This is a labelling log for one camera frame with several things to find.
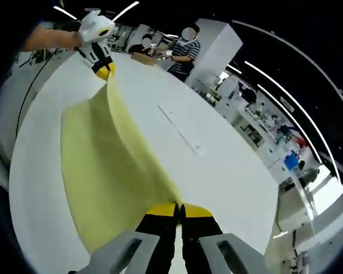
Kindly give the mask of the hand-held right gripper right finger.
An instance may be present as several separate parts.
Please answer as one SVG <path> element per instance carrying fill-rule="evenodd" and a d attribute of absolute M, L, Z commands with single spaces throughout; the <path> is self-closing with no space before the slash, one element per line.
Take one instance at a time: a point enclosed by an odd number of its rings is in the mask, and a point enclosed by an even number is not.
<path fill-rule="evenodd" d="M 223 233 L 212 213 L 183 204 L 182 255 L 188 273 L 269 273 L 262 254 L 232 233 Z"/>

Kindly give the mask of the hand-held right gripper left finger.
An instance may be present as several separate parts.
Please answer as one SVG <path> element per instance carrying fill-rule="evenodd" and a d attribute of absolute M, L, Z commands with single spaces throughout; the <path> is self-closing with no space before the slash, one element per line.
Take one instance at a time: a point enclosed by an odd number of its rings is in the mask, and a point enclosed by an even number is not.
<path fill-rule="evenodd" d="M 157 257 L 171 265 L 179 206 L 159 204 L 148 210 L 134 231 L 124 231 L 90 256 L 83 273 L 149 273 Z"/>

